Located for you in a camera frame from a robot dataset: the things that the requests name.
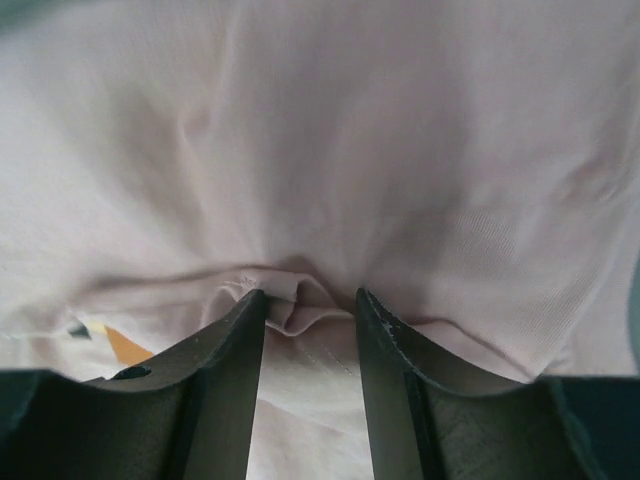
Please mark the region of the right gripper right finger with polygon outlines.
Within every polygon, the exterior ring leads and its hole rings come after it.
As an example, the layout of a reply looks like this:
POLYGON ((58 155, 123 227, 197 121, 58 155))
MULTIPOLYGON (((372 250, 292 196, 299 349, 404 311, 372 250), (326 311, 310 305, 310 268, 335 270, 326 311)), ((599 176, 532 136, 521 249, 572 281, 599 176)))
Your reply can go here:
POLYGON ((518 383, 451 354, 356 296, 361 381, 378 479, 635 479, 639 383, 518 383))

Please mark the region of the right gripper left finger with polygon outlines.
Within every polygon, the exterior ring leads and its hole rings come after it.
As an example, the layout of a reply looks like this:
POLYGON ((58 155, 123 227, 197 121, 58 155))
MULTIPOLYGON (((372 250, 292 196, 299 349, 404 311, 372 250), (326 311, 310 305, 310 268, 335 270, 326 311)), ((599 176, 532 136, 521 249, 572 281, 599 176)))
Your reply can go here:
POLYGON ((266 321, 254 290, 223 318, 110 379, 1 374, 5 479, 242 479, 266 321))

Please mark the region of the pink t shirt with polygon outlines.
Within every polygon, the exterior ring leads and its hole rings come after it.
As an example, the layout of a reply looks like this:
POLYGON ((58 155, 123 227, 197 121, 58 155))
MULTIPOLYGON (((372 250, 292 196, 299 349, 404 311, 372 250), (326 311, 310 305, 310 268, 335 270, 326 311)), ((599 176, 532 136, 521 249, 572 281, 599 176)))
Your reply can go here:
POLYGON ((62 1, 1 27, 1 362, 248 291, 252 479, 372 475, 355 293, 528 382, 634 375, 635 1, 62 1))

